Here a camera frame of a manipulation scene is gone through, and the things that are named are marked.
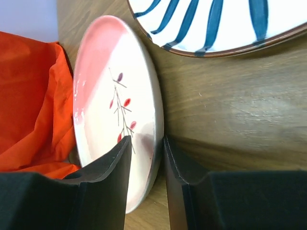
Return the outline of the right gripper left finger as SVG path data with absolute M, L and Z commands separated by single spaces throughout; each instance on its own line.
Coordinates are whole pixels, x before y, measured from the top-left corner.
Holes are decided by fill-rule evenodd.
M 3 230 L 121 230 L 131 161 L 131 138 L 64 179 L 35 172 L 0 175 Z

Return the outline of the blue striped white plate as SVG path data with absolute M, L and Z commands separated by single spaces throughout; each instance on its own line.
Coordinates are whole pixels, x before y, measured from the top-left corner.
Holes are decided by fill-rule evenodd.
M 128 6 L 155 45 L 188 57 L 249 53 L 307 31 L 304 0 L 130 0 Z

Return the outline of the pink and cream plate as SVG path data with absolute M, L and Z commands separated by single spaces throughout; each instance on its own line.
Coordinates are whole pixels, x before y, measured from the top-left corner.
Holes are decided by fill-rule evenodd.
M 126 212 L 134 211 L 158 173 L 164 112 L 151 57 L 118 17 L 98 17 L 82 38 L 73 73 L 73 122 L 81 166 L 131 137 Z

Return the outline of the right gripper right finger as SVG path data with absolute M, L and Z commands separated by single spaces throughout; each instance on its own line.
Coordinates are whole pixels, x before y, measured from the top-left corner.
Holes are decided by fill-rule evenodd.
M 304 230 L 306 171 L 205 169 L 164 137 L 173 230 Z

